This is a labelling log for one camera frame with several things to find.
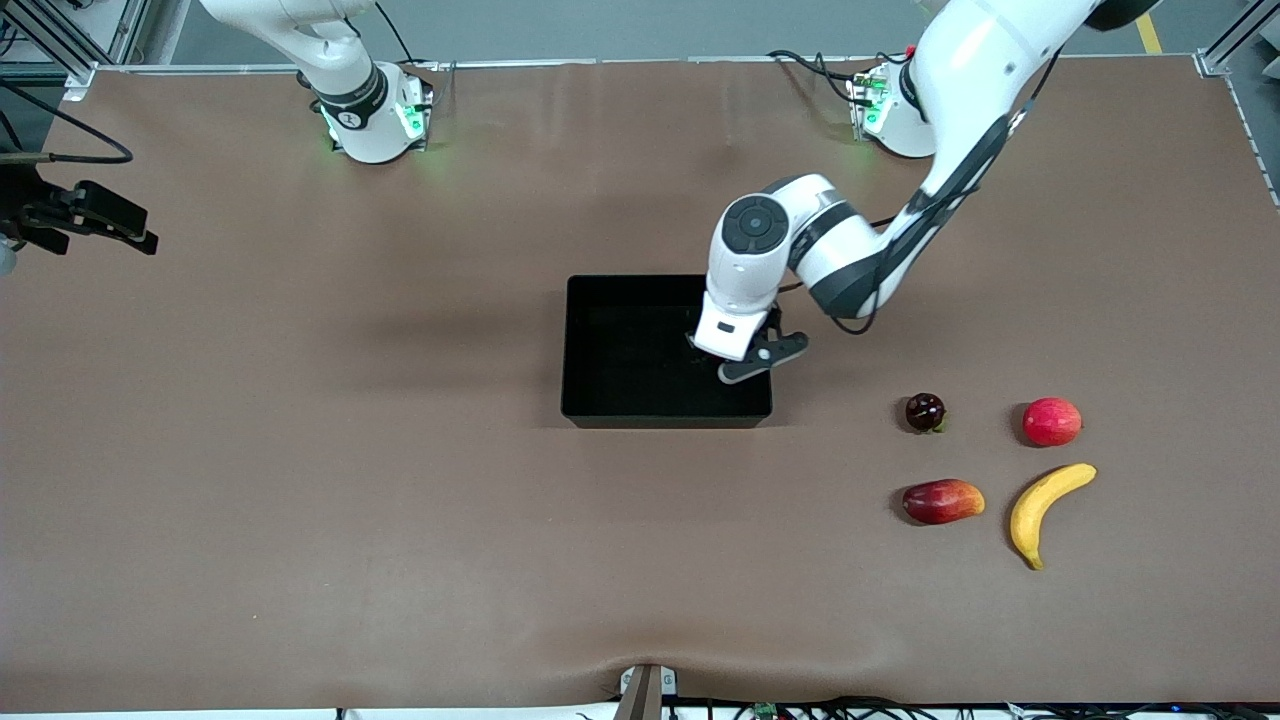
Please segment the black rectangular box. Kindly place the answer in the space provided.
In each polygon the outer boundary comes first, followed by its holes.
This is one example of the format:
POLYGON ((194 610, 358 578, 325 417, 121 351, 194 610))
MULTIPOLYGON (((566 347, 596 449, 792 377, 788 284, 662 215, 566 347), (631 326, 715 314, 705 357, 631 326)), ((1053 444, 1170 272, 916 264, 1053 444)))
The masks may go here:
POLYGON ((774 409, 768 375, 728 386, 695 348, 703 275, 572 275, 559 410, 584 429, 749 429, 774 409))

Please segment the yellow banana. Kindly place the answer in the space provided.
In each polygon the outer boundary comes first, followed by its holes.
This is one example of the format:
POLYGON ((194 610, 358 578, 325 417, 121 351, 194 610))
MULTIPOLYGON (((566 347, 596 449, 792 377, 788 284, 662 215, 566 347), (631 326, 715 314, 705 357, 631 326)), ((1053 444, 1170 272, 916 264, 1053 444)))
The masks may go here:
POLYGON ((1042 571, 1041 533, 1051 507, 1068 495, 1091 484, 1098 469, 1088 462, 1056 468, 1033 480, 1012 505, 1007 537, 1015 552, 1032 571, 1042 571))

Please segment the dark purple mangosteen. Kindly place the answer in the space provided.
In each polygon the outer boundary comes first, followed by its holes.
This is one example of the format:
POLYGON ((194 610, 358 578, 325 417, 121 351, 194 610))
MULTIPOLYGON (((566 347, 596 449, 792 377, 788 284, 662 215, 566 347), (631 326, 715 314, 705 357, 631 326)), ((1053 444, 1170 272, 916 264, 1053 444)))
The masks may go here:
POLYGON ((916 393, 902 406, 905 424, 919 434, 945 432, 948 410, 943 400, 933 393, 916 393))

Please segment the red yellow mango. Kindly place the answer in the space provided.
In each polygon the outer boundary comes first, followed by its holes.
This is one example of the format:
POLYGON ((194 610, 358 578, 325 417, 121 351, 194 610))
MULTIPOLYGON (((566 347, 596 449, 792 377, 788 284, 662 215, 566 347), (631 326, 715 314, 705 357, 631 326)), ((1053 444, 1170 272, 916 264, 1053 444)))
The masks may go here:
POLYGON ((936 527, 982 515, 986 497, 973 483, 942 479, 906 488, 901 505, 913 521, 936 527))

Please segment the aluminium table rail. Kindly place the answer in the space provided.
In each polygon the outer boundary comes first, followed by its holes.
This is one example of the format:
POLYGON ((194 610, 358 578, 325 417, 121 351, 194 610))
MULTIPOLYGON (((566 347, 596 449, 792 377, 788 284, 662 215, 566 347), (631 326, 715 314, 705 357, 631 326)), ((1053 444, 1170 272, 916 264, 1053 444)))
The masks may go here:
MULTIPOLYGON (((1061 59, 1156 59, 1156 58, 1197 58, 1197 53, 1162 53, 1162 54, 1069 54, 1064 53, 1061 59)), ((831 65, 860 65, 864 67, 873 60, 869 55, 828 56, 826 60, 831 65)), ((611 60, 598 58, 556 58, 534 60, 498 60, 498 61, 417 61, 412 68, 424 70, 458 70, 458 69, 515 69, 515 68, 541 68, 562 65, 600 65, 600 64, 662 64, 662 63, 748 63, 760 64, 769 61, 782 61, 771 56, 687 56, 687 58, 659 58, 640 60, 611 60)), ((278 76, 292 74, 298 70, 296 64, 97 64, 95 73, 118 72, 136 76, 278 76)))

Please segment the metal table edge bracket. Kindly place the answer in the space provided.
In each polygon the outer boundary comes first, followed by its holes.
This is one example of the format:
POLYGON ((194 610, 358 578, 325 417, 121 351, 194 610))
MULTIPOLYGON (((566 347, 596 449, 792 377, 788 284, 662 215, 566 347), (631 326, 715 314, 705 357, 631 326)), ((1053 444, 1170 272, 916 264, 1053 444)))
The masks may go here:
POLYGON ((676 670, 654 664, 637 664, 622 673, 621 700, 613 720, 678 720, 672 700, 678 697, 676 670))

